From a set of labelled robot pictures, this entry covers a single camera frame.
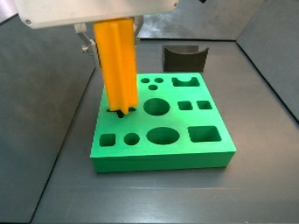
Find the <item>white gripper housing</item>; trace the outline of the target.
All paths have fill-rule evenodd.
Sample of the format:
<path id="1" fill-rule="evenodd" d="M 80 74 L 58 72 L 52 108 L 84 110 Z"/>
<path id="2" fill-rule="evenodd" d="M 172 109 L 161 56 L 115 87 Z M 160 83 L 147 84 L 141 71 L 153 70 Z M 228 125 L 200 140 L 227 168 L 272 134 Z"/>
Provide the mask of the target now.
<path id="1" fill-rule="evenodd" d="M 144 24 L 143 15 L 172 11 L 179 0 L 13 0 L 18 17 L 32 29 L 73 25 L 86 53 L 100 68 L 97 45 L 86 35 L 88 22 L 133 17 L 135 42 Z"/>

